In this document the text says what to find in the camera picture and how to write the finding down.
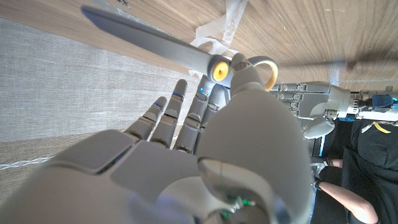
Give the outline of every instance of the gray fabric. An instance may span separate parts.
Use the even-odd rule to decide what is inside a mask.
[[[0,142],[123,129],[188,82],[179,124],[199,79],[0,18]]]

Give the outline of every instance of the robot finger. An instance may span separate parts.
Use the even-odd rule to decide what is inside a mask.
[[[159,124],[154,131],[151,142],[157,142],[165,148],[170,148],[181,106],[187,90],[187,81],[179,80]]]
[[[212,89],[214,85],[214,82],[209,80],[206,76],[202,76],[197,93],[192,100],[188,115],[185,118],[180,134],[175,142],[174,149],[193,153],[203,115],[207,107],[208,98],[209,95],[211,96],[213,94]]]
[[[130,127],[124,132],[139,139],[148,140],[153,128],[159,122],[160,116],[162,115],[166,104],[166,97],[159,97],[155,103],[145,112],[145,114],[138,118],[138,120],[130,125]]]
[[[226,105],[227,98],[225,97],[225,89],[223,86],[216,84],[211,91],[209,97],[208,106],[206,107],[205,114],[203,115],[203,120],[198,133],[197,141],[195,147],[193,148],[193,154],[196,154],[197,145],[205,132],[209,120],[214,117],[214,115]]]

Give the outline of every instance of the human arm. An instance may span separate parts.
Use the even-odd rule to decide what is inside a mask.
[[[321,182],[319,188],[346,207],[359,221],[363,223],[378,222],[379,217],[373,206],[354,192],[326,182]]]

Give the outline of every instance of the white tape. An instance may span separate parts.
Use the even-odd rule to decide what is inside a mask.
[[[238,28],[247,3],[248,0],[226,0],[226,14],[203,26],[198,27],[196,29],[195,39],[191,42],[191,45],[199,47],[204,43],[212,42],[213,47],[209,51],[209,54],[221,55],[226,51],[236,54],[238,51],[231,50],[229,47],[232,44],[233,37],[235,35],[236,29]],[[214,38],[208,37],[219,34],[223,31],[224,36],[221,43]],[[189,70],[189,74],[191,76],[198,74],[199,77],[203,75],[202,73],[194,70]]]

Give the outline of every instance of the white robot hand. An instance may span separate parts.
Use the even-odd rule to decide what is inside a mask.
[[[210,86],[208,97],[196,95],[175,150],[185,80],[124,133],[103,131],[44,163],[0,223],[306,223],[312,178],[300,128],[243,55],[231,68],[230,102],[204,77],[198,92]]]
[[[398,120],[398,92],[350,91],[327,82],[289,83],[275,85],[271,93],[291,113],[311,119],[303,128],[307,139],[319,138],[334,128],[333,120],[373,119],[395,123]]]

